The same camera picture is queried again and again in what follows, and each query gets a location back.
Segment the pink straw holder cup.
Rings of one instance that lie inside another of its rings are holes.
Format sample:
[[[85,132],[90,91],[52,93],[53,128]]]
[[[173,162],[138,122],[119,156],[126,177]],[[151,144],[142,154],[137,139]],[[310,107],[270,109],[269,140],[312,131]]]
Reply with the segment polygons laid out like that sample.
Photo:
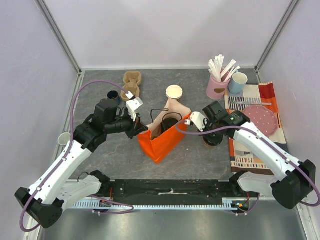
[[[221,82],[216,81],[213,76],[210,76],[206,89],[206,95],[212,100],[220,100],[224,97],[229,84],[230,80]]]

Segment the small white grey cup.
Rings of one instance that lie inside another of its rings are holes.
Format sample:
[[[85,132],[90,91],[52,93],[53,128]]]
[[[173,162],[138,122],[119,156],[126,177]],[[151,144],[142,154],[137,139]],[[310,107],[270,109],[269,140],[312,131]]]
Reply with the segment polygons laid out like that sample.
[[[64,132],[59,135],[57,142],[60,146],[66,146],[71,140],[71,134],[69,132]]]

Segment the dark blue mug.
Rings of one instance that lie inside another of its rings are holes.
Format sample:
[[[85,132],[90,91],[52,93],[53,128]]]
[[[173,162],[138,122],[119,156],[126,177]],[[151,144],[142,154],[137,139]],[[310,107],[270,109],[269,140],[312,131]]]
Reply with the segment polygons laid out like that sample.
[[[117,104],[119,105],[121,103],[121,98],[120,98],[120,95],[117,91],[115,90],[112,90],[112,91],[109,91],[107,93],[107,98],[110,99],[110,100],[113,100],[115,102],[117,102]]]

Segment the patterned orange cloth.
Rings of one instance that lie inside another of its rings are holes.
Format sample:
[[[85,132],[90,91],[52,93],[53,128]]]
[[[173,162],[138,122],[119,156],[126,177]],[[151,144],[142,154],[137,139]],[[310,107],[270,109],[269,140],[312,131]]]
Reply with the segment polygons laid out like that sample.
[[[278,120],[278,130],[274,135],[266,136],[282,150],[288,151],[285,134],[283,131],[280,113],[277,105],[274,85],[272,82],[260,83],[258,85],[248,84],[238,94],[225,92],[224,94],[225,108],[228,113],[240,111],[250,106],[264,106],[271,110]],[[249,171],[254,174],[271,175],[272,172],[251,150],[240,144],[239,142],[229,139],[229,154],[231,171],[237,173],[240,171]]]

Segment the pink dotted plate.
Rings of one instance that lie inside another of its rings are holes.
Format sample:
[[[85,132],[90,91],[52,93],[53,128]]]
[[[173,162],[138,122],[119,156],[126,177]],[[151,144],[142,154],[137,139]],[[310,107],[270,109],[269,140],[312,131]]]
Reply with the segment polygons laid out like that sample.
[[[267,137],[274,135],[279,129],[277,116],[262,105],[248,106],[243,110],[243,113]]]

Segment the orange paper bag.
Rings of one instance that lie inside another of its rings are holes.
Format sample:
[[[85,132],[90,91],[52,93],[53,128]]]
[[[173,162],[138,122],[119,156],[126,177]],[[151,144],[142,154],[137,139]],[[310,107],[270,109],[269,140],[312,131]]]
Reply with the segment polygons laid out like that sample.
[[[179,132],[186,131],[186,125],[165,127],[164,121],[174,119],[182,122],[187,120],[191,114],[190,108],[182,105],[174,99],[168,99],[163,109],[159,109],[158,116],[147,125],[148,129],[138,135],[141,150],[156,164],[159,164],[185,137]]]

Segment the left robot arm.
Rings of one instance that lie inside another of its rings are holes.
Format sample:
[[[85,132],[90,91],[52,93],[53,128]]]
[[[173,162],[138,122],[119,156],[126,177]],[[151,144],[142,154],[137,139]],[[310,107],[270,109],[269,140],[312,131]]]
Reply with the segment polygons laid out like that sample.
[[[108,135],[125,133],[132,139],[148,129],[138,113],[142,105],[139,97],[127,101],[124,108],[118,107],[114,100],[102,99],[94,113],[76,127],[61,155],[39,180],[15,192],[22,212],[47,229],[74,203],[91,195],[106,196],[110,191],[110,178],[99,170],[68,187],[64,184],[78,166],[106,142]]]

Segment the light blue cup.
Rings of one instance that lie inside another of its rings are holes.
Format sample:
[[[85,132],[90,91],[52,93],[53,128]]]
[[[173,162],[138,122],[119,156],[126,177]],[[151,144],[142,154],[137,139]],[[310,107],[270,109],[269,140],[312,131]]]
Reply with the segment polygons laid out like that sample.
[[[242,72],[236,72],[232,75],[228,90],[231,94],[239,94],[248,82],[248,77]]]

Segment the cardboard cup carrier stack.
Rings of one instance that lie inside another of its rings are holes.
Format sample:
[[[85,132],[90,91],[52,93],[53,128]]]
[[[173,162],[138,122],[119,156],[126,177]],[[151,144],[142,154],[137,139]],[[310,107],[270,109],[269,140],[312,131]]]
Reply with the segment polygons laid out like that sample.
[[[136,98],[140,97],[139,85],[142,83],[142,74],[140,71],[127,71],[123,76],[123,88],[131,92]]]

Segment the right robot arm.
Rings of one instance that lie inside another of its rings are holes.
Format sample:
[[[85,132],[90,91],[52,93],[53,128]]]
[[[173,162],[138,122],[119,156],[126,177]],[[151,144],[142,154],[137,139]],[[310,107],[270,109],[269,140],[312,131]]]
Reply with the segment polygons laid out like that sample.
[[[268,139],[242,112],[227,110],[214,101],[203,109],[204,126],[200,130],[210,145],[217,146],[227,136],[246,147],[271,170],[272,175],[260,175],[242,171],[229,184],[229,191],[235,197],[245,192],[272,195],[287,209],[303,203],[311,193],[320,193],[316,187],[316,166],[310,161],[300,161]]]

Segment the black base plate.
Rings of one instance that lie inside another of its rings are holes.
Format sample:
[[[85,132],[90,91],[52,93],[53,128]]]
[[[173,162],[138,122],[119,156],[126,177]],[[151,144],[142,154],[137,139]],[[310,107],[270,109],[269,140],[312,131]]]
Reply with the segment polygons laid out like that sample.
[[[128,205],[217,205],[223,198],[252,199],[258,194],[247,194],[228,180],[116,179],[104,183],[94,196]]]

